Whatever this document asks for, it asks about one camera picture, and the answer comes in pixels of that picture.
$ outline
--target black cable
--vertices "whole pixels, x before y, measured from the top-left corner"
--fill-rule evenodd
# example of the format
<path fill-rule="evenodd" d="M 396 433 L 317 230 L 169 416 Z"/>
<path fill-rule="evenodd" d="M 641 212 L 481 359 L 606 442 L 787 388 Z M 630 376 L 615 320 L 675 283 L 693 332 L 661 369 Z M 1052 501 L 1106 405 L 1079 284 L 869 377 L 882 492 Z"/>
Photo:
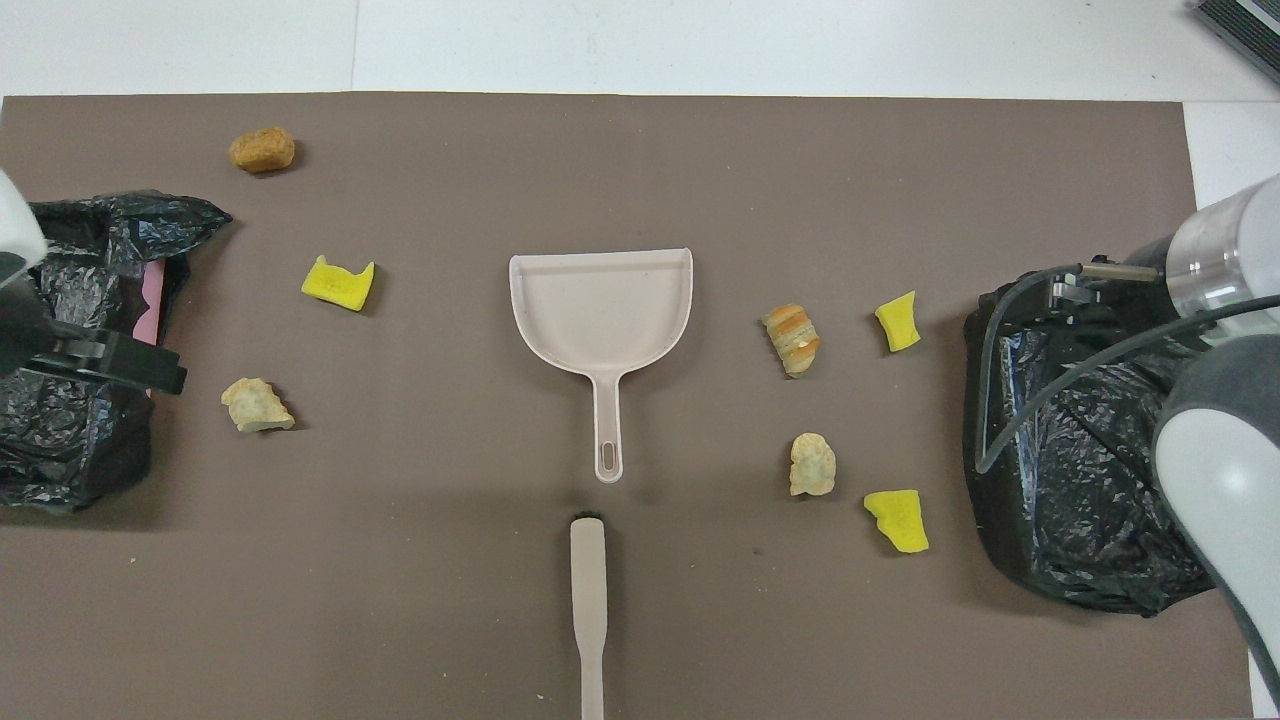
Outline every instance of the black cable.
<path fill-rule="evenodd" d="M 1014 287 L 1009 288 L 1005 295 L 1000 297 L 1000 301 L 996 302 L 996 307 L 991 311 L 991 318 L 987 320 L 987 332 L 982 338 L 982 360 L 978 365 L 978 425 L 975 429 L 978 438 L 973 446 L 974 465 L 979 465 L 982 462 L 983 452 L 987 450 L 987 414 L 991 410 L 991 355 L 995 351 L 996 334 L 1000 332 L 1000 324 L 1005 319 L 1005 313 L 1009 311 L 1009 306 L 1014 304 L 1014 300 L 1016 300 L 1018 296 L 1039 284 L 1042 281 L 1052 279 L 1055 275 L 1064 273 L 1079 272 L 1080 264 L 1076 263 L 1074 265 L 1059 265 L 1056 268 L 1032 273 L 1014 283 Z M 986 473 L 986 470 L 979 470 L 979 473 Z"/>
<path fill-rule="evenodd" d="M 1254 300 L 1234 302 L 1231 305 L 1226 305 L 1224 307 L 1216 307 L 1213 310 L 1201 310 L 1199 313 L 1196 313 L 1189 318 L 1180 318 L 1178 320 L 1165 323 L 1164 325 L 1157 325 L 1155 328 L 1151 328 L 1149 331 L 1143 331 L 1133 337 L 1125 338 L 1112 345 L 1111 347 L 1094 352 L 1085 360 L 1073 366 L 1070 370 L 1059 375 L 1053 382 L 1044 386 L 1043 389 L 1037 392 L 1034 396 L 1032 396 L 1030 400 L 1023 404 L 1023 407 L 1018 411 L 1016 415 L 1014 415 L 1014 419 L 1010 420 L 1002 430 L 1000 430 L 998 436 L 996 436 L 996 442 L 993 442 L 989 448 L 984 448 L 987 439 L 987 429 L 986 429 L 986 418 L 982 416 L 980 419 L 983 420 L 983 428 L 979 433 L 979 437 L 982 438 L 983 442 L 982 445 L 978 445 L 978 447 L 975 448 L 975 455 L 977 454 L 982 455 L 978 455 L 975 469 L 978 470 L 979 474 L 984 474 L 988 470 L 991 470 L 991 466 L 995 465 L 996 460 L 1000 457 L 1000 452 L 1005 450 L 1005 446 L 1009 445 L 1009 441 L 1014 439 L 1014 433 L 1018 432 L 1018 428 L 1021 427 L 1021 424 L 1025 423 L 1028 419 L 1030 419 L 1030 416 L 1034 415 L 1036 411 L 1039 410 L 1046 402 L 1048 402 L 1051 397 L 1061 392 L 1062 388 L 1065 388 L 1066 386 L 1074 383 L 1084 373 L 1088 373 L 1089 370 L 1093 370 L 1094 368 L 1110 360 L 1120 357 L 1121 355 L 1126 355 L 1129 352 L 1133 352 L 1134 350 L 1146 347 L 1162 337 L 1180 334 L 1185 331 L 1197 329 L 1203 325 L 1211 325 L 1224 318 L 1233 318 L 1235 315 L 1243 315 L 1244 313 L 1254 313 L 1257 310 L 1267 310 L 1271 307 L 1280 307 L 1280 295 L 1267 295 Z M 983 350 L 987 351 L 988 347 L 983 346 Z M 991 352 L 983 352 L 983 355 L 986 357 L 987 365 L 989 365 Z M 987 372 L 987 389 L 989 391 L 989 370 Z"/>

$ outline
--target dustpan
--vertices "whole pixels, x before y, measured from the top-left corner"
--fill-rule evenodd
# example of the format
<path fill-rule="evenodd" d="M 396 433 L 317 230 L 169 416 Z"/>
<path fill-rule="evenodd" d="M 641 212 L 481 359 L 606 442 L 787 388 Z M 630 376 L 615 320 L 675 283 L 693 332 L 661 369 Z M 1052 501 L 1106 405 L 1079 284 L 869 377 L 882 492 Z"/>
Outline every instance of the dustpan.
<path fill-rule="evenodd" d="M 618 382 L 666 355 L 689 323 L 689 249 L 511 259 L 511 307 L 525 343 L 562 370 L 591 379 L 595 477 L 622 478 Z"/>

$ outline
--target yellow sponge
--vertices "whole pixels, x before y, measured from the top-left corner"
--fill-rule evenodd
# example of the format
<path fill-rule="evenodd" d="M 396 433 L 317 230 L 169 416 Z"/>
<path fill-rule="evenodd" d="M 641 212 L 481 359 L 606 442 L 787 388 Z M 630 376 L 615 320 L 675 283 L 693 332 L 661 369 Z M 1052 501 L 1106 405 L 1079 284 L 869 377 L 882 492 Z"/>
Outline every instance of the yellow sponge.
<path fill-rule="evenodd" d="M 358 275 L 337 265 L 325 263 L 324 255 L 316 258 L 307 279 L 302 281 L 302 292 L 311 297 L 342 305 L 347 310 L 360 313 L 369 299 L 369 288 L 374 284 L 374 264 L 370 263 Z"/>
<path fill-rule="evenodd" d="M 890 352 L 897 352 L 920 342 L 920 333 L 915 329 L 914 290 L 877 307 L 876 319 L 884 327 Z"/>
<path fill-rule="evenodd" d="M 924 537 L 924 518 L 920 516 L 918 491 L 873 492 L 863 498 L 863 506 L 876 516 L 876 529 L 884 533 L 899 552 L 929 550 L 929 538 Z"/>

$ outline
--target white floor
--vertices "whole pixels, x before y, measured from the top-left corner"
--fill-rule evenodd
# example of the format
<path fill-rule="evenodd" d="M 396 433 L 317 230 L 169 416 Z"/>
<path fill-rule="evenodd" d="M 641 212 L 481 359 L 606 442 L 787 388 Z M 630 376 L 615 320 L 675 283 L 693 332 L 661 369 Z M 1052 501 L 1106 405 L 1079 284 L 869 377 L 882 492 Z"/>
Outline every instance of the white floor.
<path fill-rule="evenodd" d="M 1188 5 L 0 0 L 0 97 L 434 90 L 1170 100 L 1185 102 L 1203 206 L 1280 172 L 1280 85 Z M 1254 687 L 1254 712 L 1277 715 Z"/>

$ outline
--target black plastic bag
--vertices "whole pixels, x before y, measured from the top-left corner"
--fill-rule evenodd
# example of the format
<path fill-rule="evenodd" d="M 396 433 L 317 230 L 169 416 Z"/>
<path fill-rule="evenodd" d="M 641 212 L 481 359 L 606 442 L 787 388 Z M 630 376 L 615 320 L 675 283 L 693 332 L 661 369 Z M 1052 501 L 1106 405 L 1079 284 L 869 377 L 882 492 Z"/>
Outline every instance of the black plastic bag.
<path fill-rule="evenodd" d="M 998 293 L 965 320 L 965 479 L 991 561 L 1044 597 L 1153 616 L 1213 587 L 1153 482 L 1151 443 L 1180 369 L 1198 351 L 1164 341 L 1103 365 L 1042 407 L 986 474 L 973 468 L 978 365 Z M 1060 372 L 1052 327 L 1001 340 L 988 436 Z"/>
<path fill-rule="evenodd" d="M 146 264 L 166 260 L 168 309 L 189 275 L 183 255 L 232 220 L 209 201 L 154 190 L 31 209 L 49 238 L 32 282 L 54 319 L 125 334 L 147 310 Z M 164 328 L 161 318 L 161 338 Z M 151 410 L 138 389 L 28 372 L 0 378 L 0 503 L 63 514 L 137 483 L 150 468 Z"/>

